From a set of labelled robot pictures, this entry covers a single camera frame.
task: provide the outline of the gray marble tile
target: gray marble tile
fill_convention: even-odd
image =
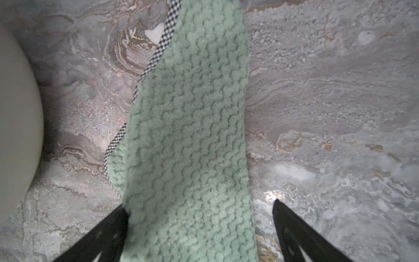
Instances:
[[[355,261],[419,256],[414,0],[243,0],[246,140],[261,261],[281,199]],[[125,122],[165,0],[3,0],[39,84],[44,152],[1,226],[1,261],[51,261],[118,205],[103,153]]]

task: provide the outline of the textured microfiber towel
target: textured microfiber towel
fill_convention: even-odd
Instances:
[[[121,261],[258,260],[248,72],[239,1],[182,0],[170,44],[137,86],[126,134],[107,159],[130,215]]]

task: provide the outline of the white stain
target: white stain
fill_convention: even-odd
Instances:
[[[106,138],[102,138],[99,142],[99,147],[102,149],[102,151],[105,151],[109,145],[109,140]]]
[[[145,30],[145,36],[150,39],[151,42],[154,44],[158,44],[160,41],[161,36],[163,35],[164,31],[164,24],[160,23],[158,24],[154,29],[152,30]]]
[[[299,181],[305,181],[308,179],[315,178],[316,174],[305,170],[303,167],[298,165],[275,165],[275,171],[280,175],[289,176]]]
[[[384,172],[400,173],[401,164],[388,155],[381,155],[378,158],[378,166]]]
[[[336,216],[336,211],[334,211],[334,210],[333,210],[333,209],[331,209],[331,208],[326,209],[326,210],[323,212],[323,218],[324,218],[324,219],[326,219],[326,220],[332,219],[332,218],[334,218],[334,216]]]
[[[384,200],[382,200],[381,198],[377,201],[377,206],[384,212],[387,212],[390,209],[388,205],[384,202]]]
[[[362,31],[358,35],[358,40],[362,45],[366,45],[374,41],[375,39],[375,33],[374,31],[368,30],[368,31]]]

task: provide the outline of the marble floor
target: marble floor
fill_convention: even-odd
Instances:
[[[419,257],[419,3],[244,0],[247,158],[260,261],[276,198],[356,262]],[[42,96],[45,141],[0,261],[47,262],[119,203],[103,154],[166,0],[2,0]]]

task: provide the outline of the black and white checkered trim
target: black and white checkered trim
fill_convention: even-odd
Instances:
[[[142,83],[144,78],[147,74],[153,70],[156,66],[158,61],[160,60],[161,56],[163,55],[164,51],[166,50],[167,46],[170,44],[170,40],[172,39],[173,32],[175,30],[176,22],[178,20],[179,10],[181,8],[182,0],[171,0],[169,5],[169,11],[167,12],[167,18],[164,23],[164,31],[163,35],[160,38],[160,42],[157,45],[157,49],[154,51],[153,56],[151,57],[150,62],[148,63],[147,67],[145,68],[144,72],[140,76],[140,80],[138,81],[137,85],[135,86],[134,96],[132,98],[132,103],[134,103],[135,99],[138,96],[138,85]],[[105,159],[104,159],[104,167],[105,172],[108,174],[108,157],[112,154],[116,146],[125,136],[125,130],[127,128],[127,123],[125,123],[121,129],[119,130],[118,134],[115,138],[111,141],[108,145],[106,152],[105,152]]]

